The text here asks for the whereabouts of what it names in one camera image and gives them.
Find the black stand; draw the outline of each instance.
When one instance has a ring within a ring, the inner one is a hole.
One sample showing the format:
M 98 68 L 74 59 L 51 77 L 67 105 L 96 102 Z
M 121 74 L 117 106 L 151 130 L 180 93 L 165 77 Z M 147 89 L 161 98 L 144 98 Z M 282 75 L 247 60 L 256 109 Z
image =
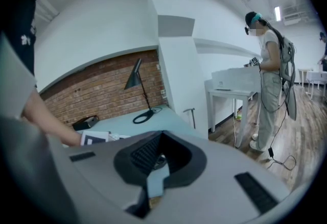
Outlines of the black stand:
M 139 72 L 137 72 L 137 76 L 139 77 L 139 80 L 141 81 L 142 89 L 143 89 L 143 92 L 144 92 L 144 98 L 145 98 L 145 100 L 147 101 L 147 104 L 148 104 L 149 110 L 146 111 L 145 113 L 142 113 L 142 114 L 140 114 L 139 116 L 135 117 L 135 118 L 133 119 L 133 123 L 134 123 L 134 124 L 140 124 L 140 123 L 146 122 L 146 121 L 149 120 L 149 119 L 152 117 L 152 115 L 154 114 L 153 110 L 152 110 L 151 107 L 150 107 L 149 100 L 148 100 L 148 96 L 147 96 L 147 94 L 146 94 L 146 92 L 145 92 L 145 89 L 144 89 L 144 86 L 143 86 L 143 83 L 142 83 L 141 76 L 139 75 Z M 144 119 L 144 120 L 141 120 L 141 121 L 136 121 L 137 119 L 139 119 L 139 118 L 141 118 L 141 117 L 145 117 L 145 119 Z

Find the khaki pants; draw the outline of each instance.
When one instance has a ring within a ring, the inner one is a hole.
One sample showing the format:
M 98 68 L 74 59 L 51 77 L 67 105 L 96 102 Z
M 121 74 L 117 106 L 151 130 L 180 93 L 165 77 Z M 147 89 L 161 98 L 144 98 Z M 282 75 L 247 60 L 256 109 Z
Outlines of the khaki pants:
M 282 89 L 282 80 L 278 74 L 273 72 L 261 73 L 261 108 L 258 132 L 258 148 L 267 146 L 267 142 L 272 136 L 275 115 L 278 109 L 279 94 Z

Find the power adapter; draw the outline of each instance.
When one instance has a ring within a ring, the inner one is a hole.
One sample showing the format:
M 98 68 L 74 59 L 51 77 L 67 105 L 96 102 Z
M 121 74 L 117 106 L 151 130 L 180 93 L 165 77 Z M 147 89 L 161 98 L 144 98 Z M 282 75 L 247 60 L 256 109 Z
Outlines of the power adapter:
M 272 147 L 268 149 L 268 152 L 270 157 L 274 157 L 274 152 L 272 151 Z

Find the lamp base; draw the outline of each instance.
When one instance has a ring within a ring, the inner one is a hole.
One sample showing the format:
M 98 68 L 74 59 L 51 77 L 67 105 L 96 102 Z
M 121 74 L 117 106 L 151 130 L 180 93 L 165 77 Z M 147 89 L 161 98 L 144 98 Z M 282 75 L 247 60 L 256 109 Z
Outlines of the lamp base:
M 146 111 L 145 113 L 142 113 L 139 116 L 135 117 L 133 119 L 133 123 L 140 124 L 140 123 L 146 122 L 147 120 L 149 120 L 152 117 L 153 114 L 154 114 L 153 110 L 150 109 L 150 110 Z M 137 119 L 139 119 L 141 117 L 145 117 L 145 119 L 141 120 L 141 121 L 136 121 Z

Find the white box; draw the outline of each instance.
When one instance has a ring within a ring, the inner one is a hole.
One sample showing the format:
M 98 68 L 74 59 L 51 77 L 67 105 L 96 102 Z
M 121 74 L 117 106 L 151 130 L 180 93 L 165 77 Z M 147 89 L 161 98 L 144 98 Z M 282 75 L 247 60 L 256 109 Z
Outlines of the white box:
M 307 81 L 327 82 L 327 71 L 308 71 Z
M 232 68 L 212 73 L 215 90 L 242 90 L 261 92 L 261 77 L 258 66 Z

